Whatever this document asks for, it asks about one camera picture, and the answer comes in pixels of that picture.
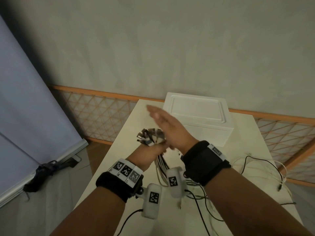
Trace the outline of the person's right hand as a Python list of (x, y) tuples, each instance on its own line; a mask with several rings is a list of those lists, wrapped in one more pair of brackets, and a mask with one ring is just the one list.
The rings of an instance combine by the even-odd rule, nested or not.
[(164, 132), (166, 141), (170, 144), (170, 148), (178, 149), (183, 155), (199, 142), (186, 130), (179, 120), (173, 116), (171, 124), (159, 126), (159, 128)]

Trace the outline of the person's left hand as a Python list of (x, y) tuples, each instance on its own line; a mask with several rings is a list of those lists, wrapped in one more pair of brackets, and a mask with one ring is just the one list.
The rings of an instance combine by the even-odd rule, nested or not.
[(155, 144), (147, 146), (140, 144), (126, 160), (130, 161), (141, 170), (146, 171), (159, 155), (155, 155)]

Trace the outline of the person's right forearm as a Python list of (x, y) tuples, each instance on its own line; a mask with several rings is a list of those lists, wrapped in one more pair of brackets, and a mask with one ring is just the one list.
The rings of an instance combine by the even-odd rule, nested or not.
[(205, 189), (234, 236), (313, 236), (279, 203), (232, 168), (222, 169)]

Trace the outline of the person's left forearm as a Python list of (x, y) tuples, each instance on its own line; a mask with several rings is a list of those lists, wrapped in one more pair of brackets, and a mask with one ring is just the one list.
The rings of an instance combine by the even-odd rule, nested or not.
[(114, 236), (126, 203), (116, 194), (97, 187), (50, 236)]

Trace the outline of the white marker plate three tags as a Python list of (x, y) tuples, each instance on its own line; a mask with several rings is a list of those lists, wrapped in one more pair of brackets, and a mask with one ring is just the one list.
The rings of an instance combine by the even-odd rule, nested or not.
[(131, 188), (134, 188), (140, 177), (143, 175), (143, 170), (126, 159), (119, 159), (108, 172), (118, 177)]

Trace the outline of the white foam box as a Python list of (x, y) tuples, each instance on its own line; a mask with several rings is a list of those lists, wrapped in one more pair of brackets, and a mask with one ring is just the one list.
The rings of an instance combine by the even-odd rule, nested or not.
[(226, 142), (228, 141), (233, 128), (231, 131), (205, 128), (205, 127), (197, 127), (197, 126), (189, 126), (183, 125), (186, 130), (197, 140), (206, 140), (214, 146), (224, 147)]

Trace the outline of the white marker plate one tag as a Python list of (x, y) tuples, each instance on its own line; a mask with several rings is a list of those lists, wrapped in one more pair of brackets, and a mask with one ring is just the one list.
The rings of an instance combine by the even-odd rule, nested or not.
[(226, 156), (225, 156), (221, 151), (219, 151), (214, 145), (209, 144), (207, 147), (208, 147), (214, 154), (216, 154), (222, 161), (225, 161), (225, 160), (226, 160)]

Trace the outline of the orange lattice fence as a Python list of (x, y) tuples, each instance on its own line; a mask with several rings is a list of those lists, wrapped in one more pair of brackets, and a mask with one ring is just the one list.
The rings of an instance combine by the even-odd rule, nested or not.
[[(152, 100), (102, 91), (49, 85), (77, 131), (88, 140), (111, 145), (138, 100)], [(315, 187), (315, 118), (229, 109), (252, 115), (279, 170), (288, 182)]]

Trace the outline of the blue roll-up screen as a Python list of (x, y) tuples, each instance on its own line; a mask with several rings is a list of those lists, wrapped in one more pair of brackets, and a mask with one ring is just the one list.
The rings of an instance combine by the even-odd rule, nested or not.
[(87, 145), (0, 15), (0, 208), (73, 168)]

